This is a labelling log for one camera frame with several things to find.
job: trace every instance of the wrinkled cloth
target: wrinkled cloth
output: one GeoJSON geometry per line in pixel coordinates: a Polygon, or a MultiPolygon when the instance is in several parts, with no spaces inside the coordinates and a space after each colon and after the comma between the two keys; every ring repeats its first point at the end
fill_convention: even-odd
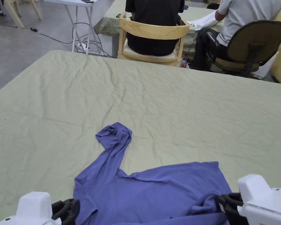
{"type": "Polygon", "coordinates": [[[81,204],[77,225],[227,222],[215,203],[216,195],[231,192],[218,162],[168,165],[127,175],[119,167],[131,136],[120,123],[96,135],[105,151],[75,178],[73,196],[81,204]]]}
{"type": "Polygon", "coordinates": [[[211,14],[208,14],[207,16],[204,16],[203,18],[195,21],[187,21],[189,24],[193,25],[195,27],[195,30],[201,30],[204,27],[211,27],[218,23],[218,21],[215,19],[215,12],[212,12],[211,14]]]}

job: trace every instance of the electric cord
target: electric cord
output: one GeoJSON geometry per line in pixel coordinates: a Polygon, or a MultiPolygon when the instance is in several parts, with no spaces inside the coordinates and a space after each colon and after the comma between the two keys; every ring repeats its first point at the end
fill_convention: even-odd
{"type": "MultiPolygon", "coordinates": [[[[216,26],[220,21],[218,21],[215,25],[213,25],[212,27],[208,28],[207,30],[213,28],[214,26],[216,26]]],[[[194,42],[197,40],[198,37],[200,37],[202,34],[204,34],[205,32],[199,34],[195,39],[194,41],[191,43],[191,46],[194,44],[194,42]]]]}
{"type": "MultiPolygon", "coordinates": [[[[75,24],[86,24],[86,25],[89,25],[89,26],[90,26],[90,24],[88,24],[88,23],[83,23],[83,22],[75,23],[75,24]]],[[[55,39],[55,38],[53,38],[53,37],[50,37],[50,36],[48,36],[48,35],[42,34],[42,33],[40,33],[40,32],[37,30],[37,28],[34,28],[34,27],[31,27],[30,30],[32,30],[33,32],[37,32],[37,33],[39,33],[39,34],[42,35],[42,36],[51,38],[52,40],[55,40],[55,41],[57,41],[57,42],[60,42],[60,43],[66,44],[66,45],[73,43],[73,41],[71,41],[71,42],[63,42],[63,41],[57,40],[57,39],[55,39]]],[[[74,32],[74,27],[72,27],[72,38],[74,39],[73,32],[74,32]]],[[[96,35],[97,35],[99,41],[94,41],[94,40],[92,40],[92,41],[89,41],[89,42],[90,42],[89,44],[94,44],[94,45],[95,45],[95,43],[91,43],[91,42],[97,42],[97,43],[99,43],[99,44],[101,45],[101,48],[100,48],[99,46],[98,46],[98,48],[101,49],[101,51],[103,52],[104,57],[106,57],[106,55],[107,55],[107,56],[109,56],[109,57],[111,57],[111,58],[116,59],[115,57],[113,57],[113,56],[107,54],[107,53],[103,50],[103,46],[102,46],[102,42],[101,42],[101,40],[100,40],[100,37],[99,37],[99,35],[98,35],[97,33],[96,33],[96,35]]]]}

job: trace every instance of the black shirt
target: black shirt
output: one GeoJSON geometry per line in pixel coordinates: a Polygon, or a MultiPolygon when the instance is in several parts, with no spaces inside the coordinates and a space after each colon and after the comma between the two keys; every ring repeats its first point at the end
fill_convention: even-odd
{"type": "MultiPolygon", "coordinates": [[[[135,13],[139,23],[176,26],[180,24],[178,13],[183,12],[185,0],[126,0],[126,12],[135,13]]],[[[155,40],[136,37],[127,33],[128,46],[140,54],[163,56],[171,54],[178,40],[155,40]]]]}

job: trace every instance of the gray t-shirt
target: gray t-shirt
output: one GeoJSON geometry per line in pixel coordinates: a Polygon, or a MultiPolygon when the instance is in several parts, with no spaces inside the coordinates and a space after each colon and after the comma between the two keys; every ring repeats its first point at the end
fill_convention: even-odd
{"type": "Polygon", "coordinates": [[[228,46],[242,26],[257,20],[274,21],[280,10],[281,0],[223,0],[218,12],[226,17],[217,40],[228,46]]]}

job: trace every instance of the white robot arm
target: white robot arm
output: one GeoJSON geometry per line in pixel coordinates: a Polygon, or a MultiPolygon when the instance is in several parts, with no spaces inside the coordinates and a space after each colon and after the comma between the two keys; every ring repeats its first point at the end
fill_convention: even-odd
{"type": "Polygon", "coordinates": [[[281,188],[270,188],[255,174],[240,178],[238,185],[244,204],[237,209],[250,225],[281,225],[281,188]]]}
{"type": "Polygon", "coordinates": [[[79,211],[78,200],[51,204],[47,192],[30,192],[20,198],[16,215],[7,217],[0,225],[75,225],[79,211]]]}
{"type": "Polygon", "coordinates": [[[240,193],[217,197],[230,225],[281,225],[281,188],[270,188],[260,175],[238,180],[240,193]]]}

